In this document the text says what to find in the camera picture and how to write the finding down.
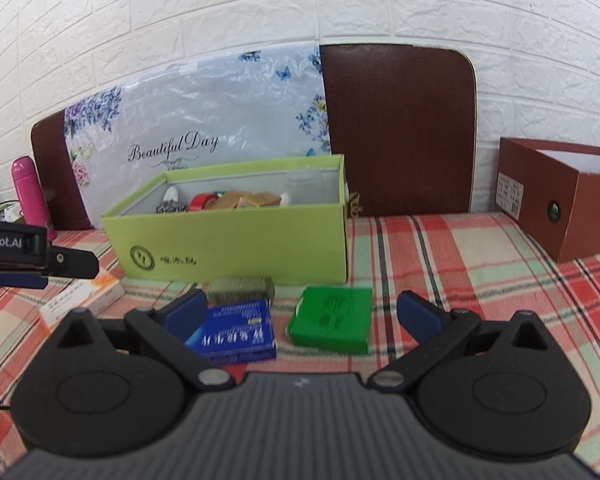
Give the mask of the blue medicine box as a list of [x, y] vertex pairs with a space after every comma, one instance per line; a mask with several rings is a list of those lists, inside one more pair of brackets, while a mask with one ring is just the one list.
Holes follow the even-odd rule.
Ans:
[[185, 341], [214, 364], [246, 364], [276, 358], [270, 302], [260, 299], [207, 309], [204, 322]]

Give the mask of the red tape roll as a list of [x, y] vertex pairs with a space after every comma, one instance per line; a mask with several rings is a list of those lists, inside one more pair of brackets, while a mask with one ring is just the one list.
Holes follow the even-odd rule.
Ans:
[[210, 207], [219, 199], [219, 195], [213, 192], [195, 195], [189, 202], [188, 211], [202, 211]]

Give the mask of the small gold cardboard box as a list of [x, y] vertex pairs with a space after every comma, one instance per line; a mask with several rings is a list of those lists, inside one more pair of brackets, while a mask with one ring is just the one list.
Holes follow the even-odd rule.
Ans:
[[219, 196], [210, 206], [209, 210], [235, 209], [242, 198], [249, 197], [249, 192], [231, 190]]

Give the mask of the long gold cardboard box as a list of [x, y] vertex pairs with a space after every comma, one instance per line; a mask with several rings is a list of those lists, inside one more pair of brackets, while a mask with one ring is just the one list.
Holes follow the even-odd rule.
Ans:
[[282, 198], [270, 192], [251, 193], [242, 196], [237, 203], [237, 208], [260, 208], [278, 206]]

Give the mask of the small green storage bin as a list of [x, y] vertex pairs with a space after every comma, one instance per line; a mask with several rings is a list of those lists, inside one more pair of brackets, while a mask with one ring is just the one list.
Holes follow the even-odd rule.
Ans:
[[0, 203], [0, 221], [22, 223], [23, 214], [17, 202]]

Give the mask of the pink thermos bottle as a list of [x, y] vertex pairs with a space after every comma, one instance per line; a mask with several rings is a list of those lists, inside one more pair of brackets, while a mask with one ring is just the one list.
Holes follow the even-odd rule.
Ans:
[[56, 231], [31, 157], [22, 156], [12, 162], [12, 182], [24, 222], [29, 226], [45, 228], [47, 239], [52, 242], [56, 238]]

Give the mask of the white orange medicine box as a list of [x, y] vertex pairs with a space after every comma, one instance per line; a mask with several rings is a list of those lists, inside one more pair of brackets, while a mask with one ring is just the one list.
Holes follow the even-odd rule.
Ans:
[[90, 310], [95, 316], [108, 309], [124, 295], [122, 283], [104, 268], [91, 280], [75, 280], [62, 292], [40, 307], [43, 326], [52, 332], [73, 309]]

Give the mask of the green packet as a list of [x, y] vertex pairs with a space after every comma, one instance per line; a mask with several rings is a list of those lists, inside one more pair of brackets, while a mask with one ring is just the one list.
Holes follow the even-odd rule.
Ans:
[[370, 288], [308, 286], [287, 325], [287, 334], [296, 346], [364, 354], [373, 308]]

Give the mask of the green cardboard shoe box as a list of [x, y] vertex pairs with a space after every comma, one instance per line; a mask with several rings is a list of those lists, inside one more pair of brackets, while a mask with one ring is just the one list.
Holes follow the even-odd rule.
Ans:
[[[160, 214], [168, 188], [184, 204], [211, 192], [269, 192], [286, 204]], [[232, 162], [159, 174], [104, 212], [102, 226], [123, 271], [138, 280], [342, 284], [347, 201], [341, 155]]]

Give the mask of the brown cardboard shoe box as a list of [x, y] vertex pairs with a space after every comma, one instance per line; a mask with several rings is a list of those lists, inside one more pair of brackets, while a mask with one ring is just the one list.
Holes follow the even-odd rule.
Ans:
[[503, 138], [494, 202], [556, 262], [600, 254], [600, 148]]

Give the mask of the dark brown wooden headboard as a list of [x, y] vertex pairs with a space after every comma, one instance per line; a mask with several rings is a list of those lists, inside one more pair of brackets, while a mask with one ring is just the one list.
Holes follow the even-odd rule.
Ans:
[[[330, 136], [323, 155], [343, 156], [352, 212], [468, 211], [476, 147], [468, 58], [405, 44], [320, 47]], [[86, 229], [93, 225], [71, 167], [64, 111], [33, 126], [33, 157], [55, 226]]]

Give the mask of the floral plastic-wrapped pillow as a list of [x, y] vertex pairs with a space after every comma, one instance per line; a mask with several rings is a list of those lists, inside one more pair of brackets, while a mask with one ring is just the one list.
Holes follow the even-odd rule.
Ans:
[[157, 174], [330, 151], [316, 42], [196, 58], [96, 92], [64, 111], [87, 218]]

